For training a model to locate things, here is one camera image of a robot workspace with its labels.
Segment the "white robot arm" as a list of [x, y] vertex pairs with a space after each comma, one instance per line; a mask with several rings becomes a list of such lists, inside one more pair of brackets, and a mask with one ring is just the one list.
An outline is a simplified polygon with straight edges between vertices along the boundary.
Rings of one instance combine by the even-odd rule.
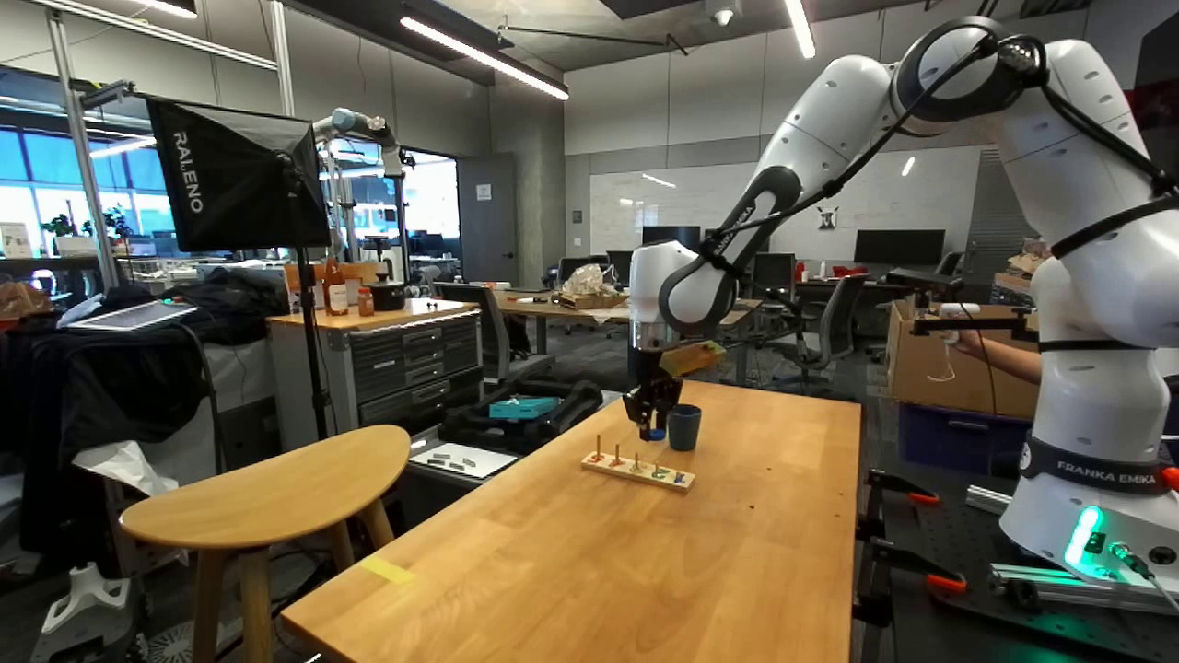
[[748, 262], [787, 216], [832, 198], [890, 137], [971, 130], [1011, 196], [971, 214], [968, 241], [1040, 241], [1044, 356], [1030, 432], [998, 531], [1079, 578], [1179, 585], [1179, 486], [1163, 461], [1179, 347], [1174, 178], [1151, 159], [1097, 46], [1040, 41], [966, 13], [900, 60], [832, 60], [766, 140], [739, 198], [701, 241], [630, 262], [621, 406], [646, 437], [667, 428], [685, 359], [731, 314]]

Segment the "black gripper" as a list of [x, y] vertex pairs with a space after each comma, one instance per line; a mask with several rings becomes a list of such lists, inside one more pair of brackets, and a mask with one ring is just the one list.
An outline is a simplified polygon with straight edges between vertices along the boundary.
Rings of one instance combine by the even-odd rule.
[[677, 406], [683, 383], [664, 368], [659, 354], [630, 348], [630, 385], [621, 391], [626, 416], [642, 432], [664, 432]]

